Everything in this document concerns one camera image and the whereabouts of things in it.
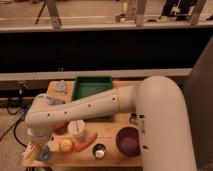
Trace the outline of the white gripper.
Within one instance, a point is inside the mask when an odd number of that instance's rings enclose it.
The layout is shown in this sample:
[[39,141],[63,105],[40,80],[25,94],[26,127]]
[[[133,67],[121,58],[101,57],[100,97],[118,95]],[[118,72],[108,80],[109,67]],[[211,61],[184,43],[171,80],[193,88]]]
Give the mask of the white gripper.
[[41,149],[43,149],[47,145],[47,143],[48,143],[48,141],[50,139],[49,135],[34,135],[34,134],[29,134],[28,137],[29,137],[30,142],[33,145],[37,145]]

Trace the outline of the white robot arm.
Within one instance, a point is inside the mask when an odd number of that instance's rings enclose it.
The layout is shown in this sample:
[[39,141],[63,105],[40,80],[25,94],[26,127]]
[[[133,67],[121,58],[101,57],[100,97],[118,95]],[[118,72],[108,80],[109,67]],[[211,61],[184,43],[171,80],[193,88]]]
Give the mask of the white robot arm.
[[49,140],[56,123],[134,112],[143,171],[197,171],[186,102],[168,77],[151,76],[61,105],[51,101],[37,96],[26,115],[28,135],[39,143]]

